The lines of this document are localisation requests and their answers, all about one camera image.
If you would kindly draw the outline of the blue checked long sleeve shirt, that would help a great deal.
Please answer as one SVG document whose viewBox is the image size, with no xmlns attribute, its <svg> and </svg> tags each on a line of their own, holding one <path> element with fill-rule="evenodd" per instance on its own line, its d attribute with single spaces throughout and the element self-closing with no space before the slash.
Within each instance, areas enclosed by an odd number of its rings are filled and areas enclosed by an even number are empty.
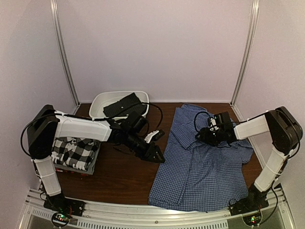
<svg viewBox="0 0 305 229">
<path fill-rule="evenodd" d="M 247 140 L 213 147 L 195 139 L 195 115 L 207 112 L 194 104 L 175 109 L 165 162 L 155 176 L 148 203 L 151 206 L 178 210 L 209 212 L 221 210 L 231 199 L 248 195 L 242 166 L 254 152 Z M 199 114 L 197 128 L 207 126 L 211 115 Z"/>
</svg>

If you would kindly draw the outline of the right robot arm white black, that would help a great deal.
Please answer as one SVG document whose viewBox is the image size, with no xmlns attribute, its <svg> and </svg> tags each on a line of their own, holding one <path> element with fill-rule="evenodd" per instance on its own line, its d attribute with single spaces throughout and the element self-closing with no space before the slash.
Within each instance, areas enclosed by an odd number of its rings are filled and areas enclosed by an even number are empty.
<svg viewBox="0 0 305 229">
<path fill-rule="evenodd" d="M 246 121 L 234 122 L 228 112 L 215 114 L 207 119 L 208 126 L 196 129 L 195 139 L 210 146 L 222 142 L 231 144 L 240 140 L 269 133 L 272 140 L 272 152 L 262 172 L 250 186 L 247 197 L 236 202 L 236 206 L 255 210 L 262 204 L 267 192 L 280 177 L 288 160 L 300 148 L 303 137 L 301 125 L 284 106 L 269 110 Z"/>
</svg>

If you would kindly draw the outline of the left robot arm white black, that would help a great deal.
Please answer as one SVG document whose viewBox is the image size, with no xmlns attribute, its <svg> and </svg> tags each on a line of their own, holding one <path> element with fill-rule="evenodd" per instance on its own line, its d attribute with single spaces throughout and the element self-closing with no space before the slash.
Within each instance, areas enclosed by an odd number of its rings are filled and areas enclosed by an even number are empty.
<svg viewBox="0 0 305 229">
<path fill-rule="evenodd" d="M 28 149 L 24 153 L 31 158 L 38 171 L 46 193 L 46 202 L 51 209 L 64 212 L 73 205 L 72 200 L 64 196 L 52 162 L 51 150 L 55 138 L 75 137 L 119 143 L 132 150 L 141 160 L 165 162 L 159 146 L 155 144 L 164 135 L 162 130 L 140 137 L 138 133 L 147 123 L 141 114 L 132 111 L 120 121 L 114 118 L 79 117 L 56 111 L 48 104 L 24 127 L 22 134 L 27 134 L 28 138 Z"/>
</svg>

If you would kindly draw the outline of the black patterned shirt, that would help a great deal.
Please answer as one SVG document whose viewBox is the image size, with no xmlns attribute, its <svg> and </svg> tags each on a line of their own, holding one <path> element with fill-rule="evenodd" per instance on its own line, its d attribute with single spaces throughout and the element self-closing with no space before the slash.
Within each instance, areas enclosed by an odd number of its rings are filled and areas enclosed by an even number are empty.
<svg viewBox="0 0 305 229">
<path fill-rule="evenodd" d="M 147 104 L 141 104 L 141 102 L 149 102 L 148 94 L 145 92 L 122 92 L 121 96 L 115 102 L 111 102 L 103 108 L 103 113 L 106 117 L 126 117 L 131 112 L 144 115 L 148 109 Z"/>
</svg>

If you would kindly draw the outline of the white plastic tub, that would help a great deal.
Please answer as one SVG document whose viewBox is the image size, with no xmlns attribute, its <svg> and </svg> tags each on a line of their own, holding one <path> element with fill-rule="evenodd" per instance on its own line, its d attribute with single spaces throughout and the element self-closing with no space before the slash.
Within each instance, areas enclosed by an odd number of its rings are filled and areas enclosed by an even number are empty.
<svg viewBox="0 0 305 229">
<path fill-rule="evenodd" d="M 98 94 L 89 109 L 89 116 L 91 118 L 105 118 L 106 115 L 103 112 L 103 109 L 106 106 L 109 106 L 122 98 L 135 93 L 141 102 L 149 102 L 149 96 L 146 92 L 143 91 L 115 91 L 115 92 L 104 92 Z"/>
</svg>

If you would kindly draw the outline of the black white plaid folded shirt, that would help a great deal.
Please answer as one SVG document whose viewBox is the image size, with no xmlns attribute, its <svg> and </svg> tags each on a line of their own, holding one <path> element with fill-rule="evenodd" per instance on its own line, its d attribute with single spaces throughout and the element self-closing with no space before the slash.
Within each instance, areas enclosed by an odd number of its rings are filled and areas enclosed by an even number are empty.
<svg viewBox="0 0 305 229">
<path fill-rule="evenodd" d="M 81 171 L 88 171 L 100 142 L 87 138 L 60 137 L 52 145 L 54 164 Z"/>
</svg>

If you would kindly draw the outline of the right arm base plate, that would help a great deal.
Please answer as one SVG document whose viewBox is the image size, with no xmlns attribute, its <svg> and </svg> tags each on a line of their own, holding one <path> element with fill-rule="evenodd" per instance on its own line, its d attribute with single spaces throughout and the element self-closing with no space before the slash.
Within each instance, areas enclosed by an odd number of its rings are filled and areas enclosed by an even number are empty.
<svg viewBox="0 0 305 229">
<path fill-rule="evenodd" d="M 231 216 L 245 214 L 252 211 L 258 211 L 259 209 L 268 207 L 269 203 L 263 199 L 250 199 L 249 197 L 243 198 L 239 201 L 231 199 L 229 201 L 229 211 Z"/>
</svg>

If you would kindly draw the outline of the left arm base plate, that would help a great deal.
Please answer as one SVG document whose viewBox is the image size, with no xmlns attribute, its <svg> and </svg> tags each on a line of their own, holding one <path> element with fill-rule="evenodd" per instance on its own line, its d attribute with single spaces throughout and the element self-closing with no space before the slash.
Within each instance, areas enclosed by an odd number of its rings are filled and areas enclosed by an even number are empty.
<svg viewBox="0 0 305 229">
<path fill-rule="evenodd" d="M 81 217 L 83 214 L 83 210 L 85 207 L 85 202 L 80 200 L 74 200 L 66 197 L 56 197 L 52 196 L 46 197 L 43 206 L 47 209 L 65 213 L 69 216 L 79 216 Z"/>
</svg>

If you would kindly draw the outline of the right aluminium frame post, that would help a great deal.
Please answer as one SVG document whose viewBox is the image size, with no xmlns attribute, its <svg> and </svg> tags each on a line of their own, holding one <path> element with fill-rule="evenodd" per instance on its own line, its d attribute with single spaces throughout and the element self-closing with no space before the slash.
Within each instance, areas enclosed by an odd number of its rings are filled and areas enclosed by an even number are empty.
<svg viewBox="0 0 305 229">
<path fill-rule="evenodd" d="M 251 54 L 251 48 L 254 42 L 254 37 L 256 33 L 256 28 L 257 28 L 257 23 L 258 23 L 258 17 L 259 17 L 259 0 L 253 0 L 252 1 L 252 6 L 251 6 L 251 12 L 250 12 L 250 19 L 249 19 L 249 26 L 248 26 L 248 32 L 247 32 L 247 37 L 246 37 L 246 42 L 245 42 L 245 48 L 244 48 L 244 53 L 242 57 L 242 62 L 237 78 L 237 82 L 235 85 L 234 93 L 231 99 L 231 106 L 234 107 L 239 95 L 239 92 L 242 87 L 242 83 L 244 80 L 244 76 L 246 73 L 246 68 L 248 65 L 248 62 L 250 60 L 250 54 Z"/>
</svg>

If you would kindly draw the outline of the aluminium frame post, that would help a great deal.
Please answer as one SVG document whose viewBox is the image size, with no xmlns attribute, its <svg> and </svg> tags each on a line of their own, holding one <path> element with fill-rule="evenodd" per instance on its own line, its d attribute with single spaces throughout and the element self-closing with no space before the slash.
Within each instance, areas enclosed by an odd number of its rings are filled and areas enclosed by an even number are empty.
<svg viewBox="0 0 305 229">
<path fill-rule="evenodd" d="M 58 11 L 58 1 L 57 0 L 50 0 L 50 7 L 51 7 L 51 15 L 52 15 L 52 20 L 53 20 L 53 25 L 54 25 L 54 30 L 55 30 L 55 36 L 58 44 L 58 49 L 59 49 L 59 54 L 60 54 L 60 59 L 63 67 L 63 71 L 65 74 L 65 78 L 67 81 L 67 85 L 69 88 L 69 91 L 72 96 L 72 100 L 75 106 L 80 105 L 80 101 L 77 96 L 76 88 L 72 79 L 71 75 L 71 70 L 67 58 L 67 53 L 65 50 L 64 46 L 64 39 L 62 35 L 62 30 L 61 30 L 61 22 L 60 22 L 60 16 L 59 16 L 59 11 Z"/>
<path fill-rule="evenodd" d="M 237 82 L 235 85 L 234 93 L 231 99 L 231 106 L 234 107 L 239 95 L 239 92 L 242 87 L 242 83 L 244 80 L 244 76 L 246 73 L 246 68 L 248 65 L 248 62 L 250 60 L 250 54 L 251 54 L 251 48 L 254 42 L 254 37 L 256 33 L 256 28 L 257 28 L 257 23 L 258 23 L 258 17 L 259 17 L 259 0 L 253 0 L 252 1 L 252 6 L 251 6 L 251 12 L 250 12 L 250 19 L 249 19 L 249 26 L 248 26 L 248 32 L 247 32 L 247 37 L 246 37 L 246 42 L 245 42 L 245 48 L 244 48 L 244 53 L 242 57 L 242 62 L 237 78 Z"/>
</svg>

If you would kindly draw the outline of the left aluminium frame post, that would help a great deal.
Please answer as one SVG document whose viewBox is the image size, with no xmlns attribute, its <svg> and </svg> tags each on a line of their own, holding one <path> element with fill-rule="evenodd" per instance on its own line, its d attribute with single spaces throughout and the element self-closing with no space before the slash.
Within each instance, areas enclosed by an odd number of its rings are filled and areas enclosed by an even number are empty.
<svg viewBox="0 0 305 229">
<path fill-rule="evenodd" d="M 75 106 L 80 105 L 80 101 L 77 96 L 76 88 L 72 79 L 71 75 L 71 70 L 67 58 L 67 53 L 65 50 L 64 46 L 64 39 L 62 35 L 62 30 L 61 30 L 61 22 L 60 22 L 60 16 L 59 16 L 59 11 L 58 11 L 58 1 L 57 0 L 50 0 L 50 7 L 51 7 L 51 15 L 52 15 L 52 20 L 53 20 L 53 25 L 54 25 L 54 30 L 55 30 L 55 36 L 58 44 L 58 49 L 59 49 L 59 54 L 60 54 L 60 59 L 63 67 L 63 71 L 65 74 L 65 78 L 67 81 L 67 85 L 69 88 L 69 91 L 72 96 L 72 100 Z"/>
</svg>

